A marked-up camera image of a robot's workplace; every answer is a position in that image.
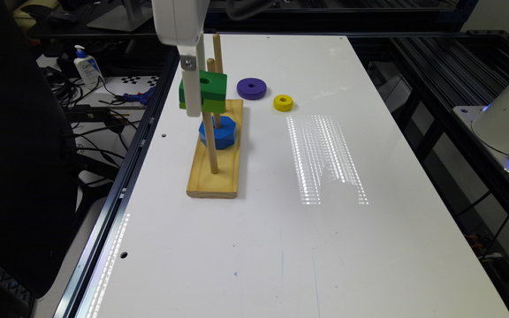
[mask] wooden board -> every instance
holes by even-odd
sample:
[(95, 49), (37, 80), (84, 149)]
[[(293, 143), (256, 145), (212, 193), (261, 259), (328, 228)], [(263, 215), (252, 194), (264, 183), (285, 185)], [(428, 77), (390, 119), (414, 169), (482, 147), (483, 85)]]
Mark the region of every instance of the wooden board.
[(219, 172), (212, 174), (209, 169), (208, 149), (201, 143), (198, 136), (186, 189), (187, 195), (192, 198), (233, 199), (237, 197), (243, 100), (227, 100), (225, 106), (226, 111), (223, 116), (230, 117), (237, 124), (237, 139), (234, 145), (224, 150), (217, 150)]

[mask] bottle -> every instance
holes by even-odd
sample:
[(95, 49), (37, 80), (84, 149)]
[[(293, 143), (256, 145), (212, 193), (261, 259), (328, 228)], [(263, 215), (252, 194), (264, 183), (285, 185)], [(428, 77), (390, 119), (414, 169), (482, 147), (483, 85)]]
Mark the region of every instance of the bottle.
[(74, 59), (74, 65), (78, 69), (84, 84), (87, 89), (96, 89), (103, 85), (103, 76), (99, 71), (95, 58), (89, 56), (84, 51), (84, 47), (81, 45), (74, 46), (76, 48), (76, 54), (78, 58)]

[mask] yellow ring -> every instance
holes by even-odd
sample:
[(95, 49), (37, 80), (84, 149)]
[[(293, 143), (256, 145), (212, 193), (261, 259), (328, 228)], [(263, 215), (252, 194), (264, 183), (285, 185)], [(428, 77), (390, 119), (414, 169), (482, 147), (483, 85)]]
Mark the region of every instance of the yellow ring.
[(278, 95), (274, 98), (274, 108), (279, 111), (290, 111), (293, 107), (293, 99), (288, 95)]

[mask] green block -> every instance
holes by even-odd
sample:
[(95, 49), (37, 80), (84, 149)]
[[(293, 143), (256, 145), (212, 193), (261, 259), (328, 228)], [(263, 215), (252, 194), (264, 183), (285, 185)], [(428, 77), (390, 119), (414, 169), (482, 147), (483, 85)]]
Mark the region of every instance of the green block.
[(202, 111), (214, 112), (217, 114), (225, 113), (225, 101), (214, 101), (209, 99), (203, 100), (203, 105), (201, 106)]
[[(227, 75), (215, 72), (200, 71), (201, 98), (212, 101), (225, 101), (227, 95)], [(180, 81), (179, 100), (186, 102), (184, 97), (184, 81)]]

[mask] blue block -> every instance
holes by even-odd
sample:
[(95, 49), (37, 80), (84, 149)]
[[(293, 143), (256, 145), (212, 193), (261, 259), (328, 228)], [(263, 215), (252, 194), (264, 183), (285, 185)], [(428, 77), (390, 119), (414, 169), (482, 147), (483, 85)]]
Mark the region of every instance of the blue block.
[[(217, 150), (223, 150), (235, 143), (235, 139), (237, 138), (237, 124), (229, 117), (221, 116), (221, 128), (214, 128), (213, 131), (216, 136)], [(200, 140), (204, 145), (206, 145), (203, 122), (201, 122), (200, 125)]]

